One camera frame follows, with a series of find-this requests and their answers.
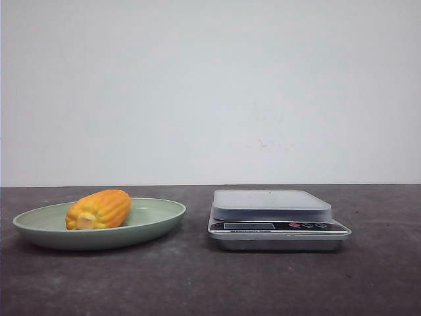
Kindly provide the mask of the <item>silver kitchen scale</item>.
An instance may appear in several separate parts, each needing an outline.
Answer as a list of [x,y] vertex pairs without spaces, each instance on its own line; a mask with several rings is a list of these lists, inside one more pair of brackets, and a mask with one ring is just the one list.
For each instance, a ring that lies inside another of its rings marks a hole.
[[335,251],[352,234],[302,190],[217,190],[208,232],[230,251]]

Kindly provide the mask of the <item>green plate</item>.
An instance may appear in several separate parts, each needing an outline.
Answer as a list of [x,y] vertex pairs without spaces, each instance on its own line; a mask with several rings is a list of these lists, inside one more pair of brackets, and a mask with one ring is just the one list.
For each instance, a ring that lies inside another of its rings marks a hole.
[[65,215],[71,203],[33,209],[17,215],[12,223],[26,241],[55,250],[108,250],[159,238],[183,219],[185,205],[167,199],[133,197],[128,216],[120,227],[68,230]]

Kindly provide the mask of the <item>yellow corn cob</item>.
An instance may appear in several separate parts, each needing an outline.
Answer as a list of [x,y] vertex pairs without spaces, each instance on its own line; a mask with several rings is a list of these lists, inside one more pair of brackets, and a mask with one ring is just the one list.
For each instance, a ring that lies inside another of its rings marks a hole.
[[66,213],[67,230],[119,227],[130,212],[132,199],[123,190],[103,190],[73,203]]

